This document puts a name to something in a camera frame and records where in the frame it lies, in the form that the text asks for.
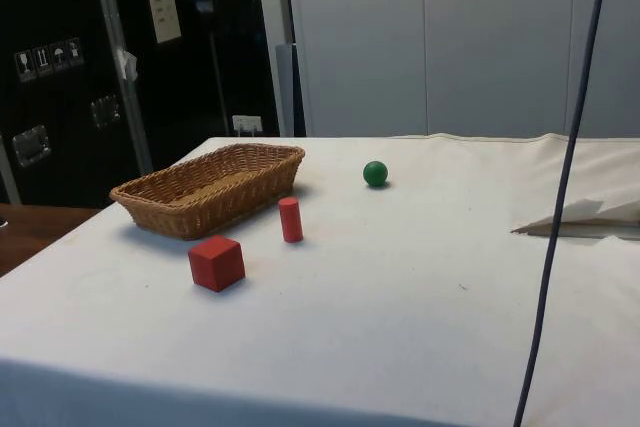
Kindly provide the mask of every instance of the red cylinder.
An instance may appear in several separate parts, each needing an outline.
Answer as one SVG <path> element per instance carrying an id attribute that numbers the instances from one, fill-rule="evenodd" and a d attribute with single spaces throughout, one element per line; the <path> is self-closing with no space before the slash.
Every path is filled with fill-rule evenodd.
<path id="1" fill-rule="evenodd" d="M 302 240 L 302 222 L 300 221 L 300 206 L 295 197 L 285 197 L 278 202 L 280 207 L 280 221 L 282 222 L 282 236 L 285 242 L 300 242 Z"/>

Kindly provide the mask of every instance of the table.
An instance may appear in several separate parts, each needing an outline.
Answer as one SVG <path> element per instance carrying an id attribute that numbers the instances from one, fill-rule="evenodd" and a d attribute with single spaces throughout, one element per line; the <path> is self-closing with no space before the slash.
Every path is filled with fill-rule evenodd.
<path id="1" fill-rule="evenodd" d="M 511 425 L 546 250 L 510 233 L 514 202 L 532 171 L 557 182 L 565 142 L 268 142 L 307 152 L 305 241 L 276 208 L 225 230 L 247 279 L 224 292 L 193 285 L 194 242 L 117 205 L 0 279 L 0 425 Z M 638 154 L 581 141 L 570 188 Z M 364 185 L 372 159 L 389 188 Z M 559 241 L 527 425 L 637 424 L 639 249 Z"/>
<path id="2" fill-rule="evenodd" d="M 100 212 L 98 209 L 0 204 L 0 276 Z"/>

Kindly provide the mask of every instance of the cable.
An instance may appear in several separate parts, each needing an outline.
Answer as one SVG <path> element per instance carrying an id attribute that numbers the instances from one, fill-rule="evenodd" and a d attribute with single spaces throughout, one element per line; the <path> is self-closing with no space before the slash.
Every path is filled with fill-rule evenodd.
<path id="1" fill-rule="evenodd" d="M 567 143 L 567 151 L 564 156 L 562 165 L 562 174 L 560 175 L 560 185 L 558 186 L 558 196 L 556 198 L 556 207 L 553 213 L 553 223 L 551 225 L 551 235 L 549 237 L 549 245 L 547 246 L 547 255 L 544 259 L 544 268 L 542 270 L 542 280 L 540 282 L 540 296 L 538 298 L 538 309 L 536 313 L 536 323 L 533 328 L 533 339 L 531 341 L 531 352 L 529 353 L 529 362 L 524 376 L 522 392 L 520 393 L 520 401 L 518 409 L 513 421 L 514 427 L 520 427 L 524 409 L 527 406 L 527 398 L 529 397 L 529 389 L 531 388 L 531 380 L 533 379 L 533 371 L 536 367 L 536 359 L 538 357 L 538 348 L 540 347 L 540 337 L 542 335 L 542 323 L 544 321 L 544 311 L 547 304 L 547 291 L 549 290 L 549 279 L 551 277 L 551 267 L 553 266 L 553 256 L 556 252 L 556 244 L 558 242 L 558 234 L 560 233 L 560 224 L 562 222 L 562 209 L 564 207 L 564 198 L 567 193 L 567 184 L 569 183 L 569 172 L 573 161 L 573 153 L 576 148 L 576 140 L 580 131 L 580 122 L 582 121 L 582 112 L 584 110 L 584 102 L 587 97 L 587 87 L 589 85 L 589 74 L 591 72 L 591 59 L 593 57 L 593 47 L 596 41 L 596 32 L 598 31 L 598 21 L 600 20 L 600 9 L 602 0 L 594 0 L 593 12 L 591 13 L 591 22 L 589 24 L 589 34 L 587 37 L 587 48 L 584 54 L 584 63 L 582 65 L 582 76 L 580 78 L 580 90 L 578 91 L 578 100 L 576 102 L 576 110 L 573 113 L 573 121 L 571 123 L 571 132 Z"/>

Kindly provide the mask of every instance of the sticker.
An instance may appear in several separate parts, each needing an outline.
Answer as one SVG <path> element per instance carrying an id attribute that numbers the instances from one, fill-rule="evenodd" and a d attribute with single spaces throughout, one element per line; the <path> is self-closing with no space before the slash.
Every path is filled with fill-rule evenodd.
<path id="1" fill-rule="evenodd" d="M 69 64 L 82 65 L 84 64 L 84 55 L 82 55 L 82 47 L 80 46 L 80 39 L 74 37 L 67 40 L 67 53 L 69 54 Z"/>
<path id="2" fill-rule="evenodd" d="M 53 72 L 53 65 L 51 63 L 51 54 L 49 53 L 49 47 L 36 47 L 32 51 L 33 59 L 36 64 L 36 70 L 40 77 L 49 75 Z"/>
<path id="3" fill-rule="evenodd" d="M 20 82 L 29 82 L 38 77 L 36 69 L 33 65 L 33 57 L 31 57 L 30 50 L 24 50 L 14 54 L 16 61 L 16 70 L 18 71 L 18 78 Z"/>
<path id="4" fill-rule="evenodd" d="M 156 41 L 160 44 L 182 36 L 176 0 L 149 0 Z"/>
<path id="5" fill-rule="evenodd" d="M 60 72 L 69 67 L 69 59 L 67 59 L 67 51 L 64 42 L 56 42 L 49 46 L 51 57 L 53 59 L 53 70 Z"/>

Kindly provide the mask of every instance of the electrical outlet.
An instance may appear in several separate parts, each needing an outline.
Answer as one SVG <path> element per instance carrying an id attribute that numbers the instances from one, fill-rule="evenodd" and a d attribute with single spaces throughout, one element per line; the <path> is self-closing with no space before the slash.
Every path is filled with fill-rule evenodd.
<path id="1" fill-rule="evenodd" d="M 233 130 L 238 133 L 258 133 L 262 132 L 262 117 L 259 115 L 234 115 Z"/>

